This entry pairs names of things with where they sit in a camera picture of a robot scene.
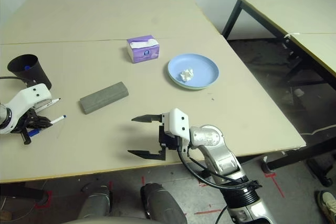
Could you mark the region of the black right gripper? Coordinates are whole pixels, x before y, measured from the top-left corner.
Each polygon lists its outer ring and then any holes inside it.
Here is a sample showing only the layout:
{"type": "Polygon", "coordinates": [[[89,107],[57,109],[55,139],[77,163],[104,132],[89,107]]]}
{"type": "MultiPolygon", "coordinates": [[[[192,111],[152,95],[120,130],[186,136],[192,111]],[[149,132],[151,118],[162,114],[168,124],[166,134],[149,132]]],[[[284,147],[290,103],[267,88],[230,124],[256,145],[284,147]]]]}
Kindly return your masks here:
{"type": "MultiPolygon", "coordinates": [[[[131,119],[135,122],[152,123],[153,121],[162,122],[161,114],[145,114],[131,119]]],[[[157,154],[144,150],[128,150],[129,153],[143,159],[166,160],[166,149],[181,151],[182,138],[180,136],[170,136],[164,132],[164,126],[159,126],[159,144],[161,149],[157,154]]]]}

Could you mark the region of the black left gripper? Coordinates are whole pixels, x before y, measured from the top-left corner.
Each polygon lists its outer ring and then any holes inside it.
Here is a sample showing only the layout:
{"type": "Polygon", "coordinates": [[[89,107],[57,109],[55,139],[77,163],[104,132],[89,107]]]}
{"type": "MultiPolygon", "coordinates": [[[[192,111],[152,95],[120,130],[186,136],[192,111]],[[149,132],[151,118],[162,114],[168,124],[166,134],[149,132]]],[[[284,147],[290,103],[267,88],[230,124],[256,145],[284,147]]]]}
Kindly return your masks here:
{"type": "Polygon", "coordinates": [[[21,136],[23,138],[24,145],[29,145],[31,139],[27,129],[46,129],[52,126],[51,120],[45,116],[39,116],[34,109],[29,109],[21,116],[14,128],[14,130],[22,130],[21,136]]]}

